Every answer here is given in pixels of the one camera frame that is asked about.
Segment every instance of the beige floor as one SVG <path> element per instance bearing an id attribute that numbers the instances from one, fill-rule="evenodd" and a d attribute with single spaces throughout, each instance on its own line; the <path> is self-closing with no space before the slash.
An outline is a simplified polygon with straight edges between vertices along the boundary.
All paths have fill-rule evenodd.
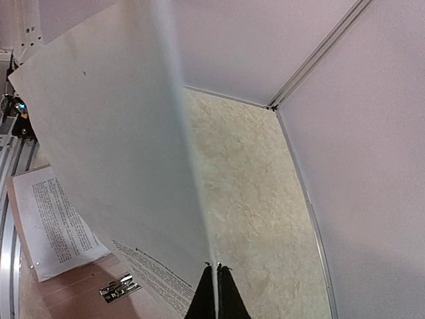
<path id="1" fill-rule="evenodd" d="M 275 114 L 187 96 L 213 243 L 252 318 L 330 318 L 313 230 Z M 31 281 L 23 265 L 21 287 Z M 35 291 L 21 291 L 21 318 L 46 318 Z"/>

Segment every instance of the white backdrop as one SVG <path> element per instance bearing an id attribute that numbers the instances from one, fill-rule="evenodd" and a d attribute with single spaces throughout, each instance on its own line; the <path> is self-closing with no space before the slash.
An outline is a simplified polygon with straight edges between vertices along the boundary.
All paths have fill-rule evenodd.
<path id="1" fill-rule="evenodd" d="M 280 108 L 343 319 L 425 314 L 424 17 L 375 1 Z"/>
<path id="2" fill-rule="evenodd" d="M 11 2 L 0 2 L 0 47 L 12 45 Z M 116 0 L 39 2 L 48 43 Z M 355 0 L 172 2 L 185 84 L 265 105 Z"/>

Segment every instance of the black object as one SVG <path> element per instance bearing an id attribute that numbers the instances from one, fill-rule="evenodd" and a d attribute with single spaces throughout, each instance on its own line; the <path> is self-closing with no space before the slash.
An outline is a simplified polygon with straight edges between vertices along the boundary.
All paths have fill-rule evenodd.
<path id="1" fill-rule="evenodd" d="M 13 95 L 9 95 L 9 94 L 2 95 L 0 111 L 3 114 L 3 116 L 1 117 L 0 125 L 6 122 L 7 117 L 11 115 L 13 111 L 12 105 L 13 105 Z"/>
<path id="2" fill-rule="evenodd" d="M 227 266 L 217 267 L 217 279 L 218 319 L 251 319 Z M 204 270 L 185 319 L 215 319 L 213 270 L 210 265 Z"/>
<path id="3" fill-rule="evenodd" d="M 28 117 L 24 118 L 18 115 L 12 129 L 12 135 L 18 138 L 35 138 L 35 133 Z"/>

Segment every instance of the white paper sheet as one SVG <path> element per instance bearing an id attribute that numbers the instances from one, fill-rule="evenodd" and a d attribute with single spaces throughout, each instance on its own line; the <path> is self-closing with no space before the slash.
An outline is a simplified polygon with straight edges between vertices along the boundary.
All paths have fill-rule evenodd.
<path id="1" fill-rule="evenodd" d="M 13 187 L 39 281 L 110 253 L 70 204 L 51 167 L 14 177 Z"/>
<path id="2" fill-rule="evenodd" d="M 51 42 L 10 79 L 76 210 L 182 316 L 212 257 L 169 22 L 164 1 L 118 3 Z M 173 304 L 159 283 L 183 300 Z"/>

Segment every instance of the aluminum frame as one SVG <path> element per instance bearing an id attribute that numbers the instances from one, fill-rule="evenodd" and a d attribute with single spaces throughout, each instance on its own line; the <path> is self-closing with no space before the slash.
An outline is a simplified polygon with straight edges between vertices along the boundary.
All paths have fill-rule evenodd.
<path id="1" fill-rule="evenodd" d="M 36 140 L 22 140 L 11 135 L 0 136 L 0 318 L 19 317 L 19 271 L 21 267 L 21 242 L 16 233 L 13 214 L 7 197 L 6 180 L 21 174 L 30 167 L 37 148 Z"/>
<path id="2" fill-rule="evenodd" d="M 310 218 L 310 221 L 311 221 L 311 226 L 313 227 L 314 238 L 315 238 L 315 242 L 316 242 L 316 245 L 317 245 L 317 251 L 319 252 L 320 263 L 321 263 L 321 267 L 322 267 L 322 271 L 323 271 L 323 276 L 324 276 L 324 279 L 325 279 L 326 292 L 327 292 L 327 298 L 328 298 L 328 301 L 329 301 L 331 317 L 332 317 L 332 319 L 338 319 L 338 310 L 337 310 L 337 304 L 336 304 L 336 301 L 335 301 L 335 295 L 334 295 L 334 292 L 333 292 L 331 273 L 329 272 L 329 267 L 328 267 L 328 264 L 327 264 L 326 253 L 325 253 L 325 247 L 323 246 L 323 241 L 321 239 L 320 229 L 319 229 L 319 225 L 317 224 L 317 219 L 316 219 L 316 215 L 315 215 L 315 212 L 314 212 L 314 208 L 313 208 L 313 205 L 311 204 L 308 191 L 305 188 L 303 175 L 301 173 L 301 170 L 299 169 L 299 165 L 298 165 L 297 159 L 296 159 L 295 154 L 294 154 L 294 149 L 292 148 L 291 141 L 288 137 L 288 133 L 286 132 L 284 120 L 281 117 L 279 112 L 276 112 L 276 116 L 278 118 L 280 127 L 282 128 L 282 132 L 284 133 L 286 144 L 288 146 L 292 161 L 294 163 L 294 167 L 295 167 L 295 171 L 297 173 L 299 184 L 301 185 L 301 189 L 303 191 L 303 195 L 304 195 L 304 198 L 305 198 L 305 204 L 307 206 L 309 218 Z"/>
<path id="3" fill-rule="evenodd" d="M 359 20 L 360 16 L 371 6 L 374 0 L 357 0 L 335 28 L 310 54 L 305 62 L 298 68 L 293 76 L 285 83 L 273 99 L 268 103 L 268 108 L 277 110 L 298 86 L 308 77 L 317 65 L 327 56 L 330 50 L 343 38 L 348 30 Z"/>

